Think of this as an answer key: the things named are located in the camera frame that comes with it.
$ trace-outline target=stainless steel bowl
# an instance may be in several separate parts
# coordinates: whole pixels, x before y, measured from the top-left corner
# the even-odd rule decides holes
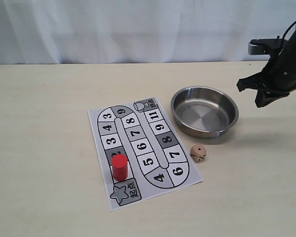
[[[172,97],[171,110],[178,127],[197,138],[217,138],[239,118],[237,105],[229,96],[206,86],[179,90]]]

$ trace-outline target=game board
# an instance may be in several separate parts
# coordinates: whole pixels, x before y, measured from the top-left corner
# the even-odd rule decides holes
[[[88,114],[111,211],[202,182],[157,98]],[[121,182],[112,176],[116,154],[128,157]]]

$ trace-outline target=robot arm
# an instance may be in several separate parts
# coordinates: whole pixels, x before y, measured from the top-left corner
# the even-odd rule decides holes
[[[238,90],[257,90],[256,106],[265,107],[296,90],[296,30],[290,39],[253,39],[249,43],[250,55],[268,54],[270,59],[261,72],[240,79]]]

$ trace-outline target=red cylinder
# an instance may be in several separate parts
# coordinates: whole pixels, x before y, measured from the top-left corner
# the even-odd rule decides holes
[[[118,154],[112,158],[113,178],[117,181],[123,181],[128,176],[128,158],[126,155]]]

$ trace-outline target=table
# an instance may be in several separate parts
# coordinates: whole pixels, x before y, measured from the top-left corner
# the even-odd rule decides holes
[[[264,108],[238,79],[266,62],[0,66],[0,237],[296,236],[296,91]],[[202,143],[204,182],[110,212],[87,110],[179,89],[231,96],[237,124]]]

